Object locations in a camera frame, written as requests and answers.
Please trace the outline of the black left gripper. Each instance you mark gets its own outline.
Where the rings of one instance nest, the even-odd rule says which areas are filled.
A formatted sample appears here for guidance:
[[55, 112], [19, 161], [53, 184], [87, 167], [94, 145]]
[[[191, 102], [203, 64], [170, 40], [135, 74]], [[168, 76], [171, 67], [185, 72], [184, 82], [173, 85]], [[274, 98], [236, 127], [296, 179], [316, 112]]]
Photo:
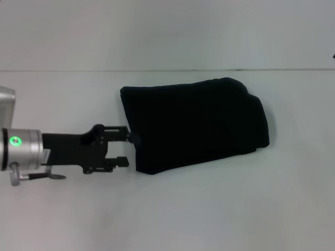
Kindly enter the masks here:
[[84, 174], [113, 172], [116, 167], [128, 167], [127, 157], [106, 158], [108, 142], [141, 143], [127, 126], [93, 126], [84, 134], [42, 134], [43, 148], [49, 149], [47, 166], [77, 165]]

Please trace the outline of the black t-shirt with white print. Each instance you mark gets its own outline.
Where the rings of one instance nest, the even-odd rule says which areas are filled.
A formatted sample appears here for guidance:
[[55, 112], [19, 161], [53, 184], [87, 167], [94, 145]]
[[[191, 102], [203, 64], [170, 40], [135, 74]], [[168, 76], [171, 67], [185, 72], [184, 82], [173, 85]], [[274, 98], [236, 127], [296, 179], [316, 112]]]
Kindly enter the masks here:
[[120, 97], [130, 131], [137, 138], [140, 173], [154, 175], [249, 154], [270, 143], [260, 99], [232, 78], [123, 87]]

